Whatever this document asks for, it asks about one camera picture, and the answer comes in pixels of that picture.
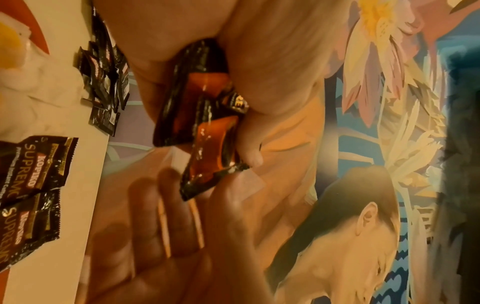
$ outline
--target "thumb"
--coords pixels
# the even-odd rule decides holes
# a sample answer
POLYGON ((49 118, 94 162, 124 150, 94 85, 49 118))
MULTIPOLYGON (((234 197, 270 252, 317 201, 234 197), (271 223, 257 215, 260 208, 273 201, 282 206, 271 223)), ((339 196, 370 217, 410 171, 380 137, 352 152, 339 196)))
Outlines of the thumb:
POLYGON ((235 303, 273 303, 257 260, 235 189, 242 174, 229 175, 213 191, 205 210, 204 234, 212 266, 230 287, 235 303))

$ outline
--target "ear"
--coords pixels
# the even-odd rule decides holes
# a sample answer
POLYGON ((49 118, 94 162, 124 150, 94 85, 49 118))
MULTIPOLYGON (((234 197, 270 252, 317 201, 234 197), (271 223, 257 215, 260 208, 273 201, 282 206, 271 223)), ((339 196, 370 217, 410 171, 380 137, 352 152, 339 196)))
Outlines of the ear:
POLYGON ((360 235, 366 229, 372 229, 377 224, 377 215, 379 213, 379 207, 375 202, 368 203, 362 210, 358 221, 356 222, 356 234, 360 235))

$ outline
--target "white table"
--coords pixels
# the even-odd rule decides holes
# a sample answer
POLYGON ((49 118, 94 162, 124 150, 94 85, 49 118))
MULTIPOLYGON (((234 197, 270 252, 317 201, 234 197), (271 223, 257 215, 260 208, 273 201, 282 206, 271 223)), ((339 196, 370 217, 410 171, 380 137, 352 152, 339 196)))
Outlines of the white table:
MULTIPOLYGON (((85 0, 25 0, 35 15, 50 54, 72 65, 90 40, 85 0)), ((60 239, 45 244, 10 270, 5 304, 69 304, 75 300, 97 189, 109 140, 88 124, 91 107, 73 107, 68 136, 79 137, 70 175, 61 192, 60 239)))

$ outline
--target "dark hair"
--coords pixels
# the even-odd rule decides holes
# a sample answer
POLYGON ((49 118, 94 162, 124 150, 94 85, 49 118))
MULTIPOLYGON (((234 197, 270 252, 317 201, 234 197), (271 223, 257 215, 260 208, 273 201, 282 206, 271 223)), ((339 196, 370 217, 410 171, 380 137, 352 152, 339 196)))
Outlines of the dark hair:
POLYGON ((310 215, 278 250, 265 275, 275 291, 291 271, 297 256, 316 238, 359 216, 370 203, 378 206, 378 217, 395 231, 392 219, 399 216, 399 205, 392 179, 382 166, 355 167, 325 189, 310 215))

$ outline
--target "stack of sachets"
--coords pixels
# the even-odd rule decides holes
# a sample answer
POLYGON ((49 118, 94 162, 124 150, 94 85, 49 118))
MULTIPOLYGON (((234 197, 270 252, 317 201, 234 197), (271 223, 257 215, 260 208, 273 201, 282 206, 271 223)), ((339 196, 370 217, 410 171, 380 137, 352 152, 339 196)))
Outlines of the stack of sachets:
POLYGON ((60 236, 60 187, 77 138, 0 141, 0 271, 60 236))
POLYGON ((91 23, 93 41, 88 50, 80 48, 77 67, 88 95, 84 99, 93 103, 90 123, 115 136, 119 108, 125 109, 130 96, 129 65, 95 8, 91 23))

